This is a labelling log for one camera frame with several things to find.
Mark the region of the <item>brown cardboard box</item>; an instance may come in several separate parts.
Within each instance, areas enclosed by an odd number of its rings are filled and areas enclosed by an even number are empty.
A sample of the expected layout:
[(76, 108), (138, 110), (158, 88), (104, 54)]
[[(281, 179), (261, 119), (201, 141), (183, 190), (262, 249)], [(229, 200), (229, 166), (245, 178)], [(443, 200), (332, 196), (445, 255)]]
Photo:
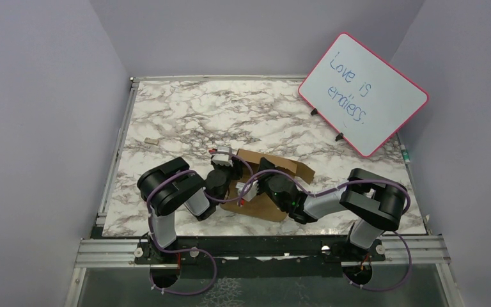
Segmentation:
[(252, 181), (253, 187), (244, 194), (240, 204), (223, 203), (224, 210), (272, 222), (281, 222), (289, 213), (299, 211), (307, 194), (299, 190), (294, 180), (312, 183), (313, 169), (302, 162), (245, 149), (239, 149), (237, 155), (250, 165), (254, 174), (266, 173)]

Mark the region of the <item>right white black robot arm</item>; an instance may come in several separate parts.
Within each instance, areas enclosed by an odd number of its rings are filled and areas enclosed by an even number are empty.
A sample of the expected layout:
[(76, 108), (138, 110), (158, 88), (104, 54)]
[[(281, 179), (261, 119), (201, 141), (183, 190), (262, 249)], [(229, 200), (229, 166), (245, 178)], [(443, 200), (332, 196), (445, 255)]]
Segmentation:
[(346, 182), (319, 193), (305, 190), (266, 158), (260, 160), (256, 175), (259, 192), (299, 224), (345, 210), (355, 214), (358, 220), (343, 243), (344, 254), (351, 260), (366, 255), (384, 232), (399, 229), (401, 217), (410, 207), (403, 185), (361, 168), (353, 169)]

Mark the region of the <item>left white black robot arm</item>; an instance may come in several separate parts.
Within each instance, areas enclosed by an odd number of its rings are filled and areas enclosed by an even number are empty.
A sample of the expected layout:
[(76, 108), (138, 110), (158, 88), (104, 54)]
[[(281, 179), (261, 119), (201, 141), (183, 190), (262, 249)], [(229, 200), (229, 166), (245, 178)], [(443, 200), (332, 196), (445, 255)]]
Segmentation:
[(202, 178), (182, 157), (176, 157), (143, 173), (137, 188), (148, 209), (148, 237), (151, 254), (165, 263), (175, 256), (177, 234), (175, 211), (184, 205), (199, 221), (206, 220), (220, 204), (230, 202), (226, 195), (231, 182), (242, 178), (251, 167), (237, 155), (212, 153), (213, 170)]

